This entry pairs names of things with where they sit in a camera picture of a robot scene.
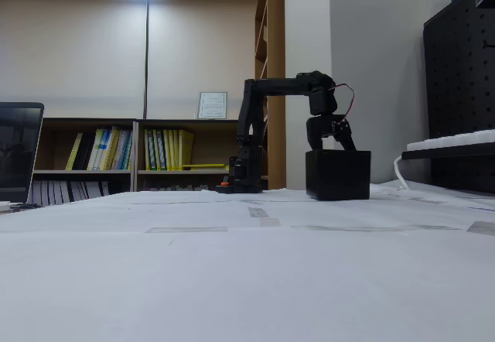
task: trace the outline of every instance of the robotic arm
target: robotic arm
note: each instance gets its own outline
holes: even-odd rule
[[[306,96],[312,118],[306,122],[308,142],[322,149],[325,137],[333,136],[345,150],[356,150],[345,115],[334,115],[337,103],[331,77],[314,71],[294,79],[246,80],[237,127],[238,157],[230,158],[229,176],[217,187],[219,193],[260,193],[261,159],[265,133],[263,102],[268,96]]]

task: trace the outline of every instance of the framed certificate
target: framed certificate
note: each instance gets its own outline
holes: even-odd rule
[[[227,92],[201,92],[198,119],[227,118]]]

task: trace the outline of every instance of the white wall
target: white wall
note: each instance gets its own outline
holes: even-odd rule
[[[254,76],[256,0],[152,0],[148,118],[193,119],[228,91],[237,119]],[[145,0],[0,0],[0,101],[46,117],[141,118]]]
[[[285,0],[285,75],[314,70],[332,75],[330,0]],[[345,108],[347,103],[340,104]],[[305,154],[310,151],[306,121],[311,116],[307,97],[287,97],[287,188],[306,188]],[[333,139],[324,146],[333,147]]]
[[[142,116],[145,0],[0,0],[0,101]]]
[[[428,137],[423,24],[449,3],[330,0],[333,78],[357,92],[349,120],[357,148],[372,151],[372,182],[394,179],[393,160]]]
[[[192,119],[201,91],[227,91],[237,119],[254,77],[256,0],[152,0],[148,118]]]

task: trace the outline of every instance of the laptop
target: laptop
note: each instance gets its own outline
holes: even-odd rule
[[[43,110],[34,102],[0,102],[0,201],[28,201]]]

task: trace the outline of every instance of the black pegboard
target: black pegboard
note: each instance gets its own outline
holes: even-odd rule
[[[423,38],[430,138],[495,129],[495,9],[457,0]],[[432,160],[440,186],[495,193],[494,173],[492,156]]]

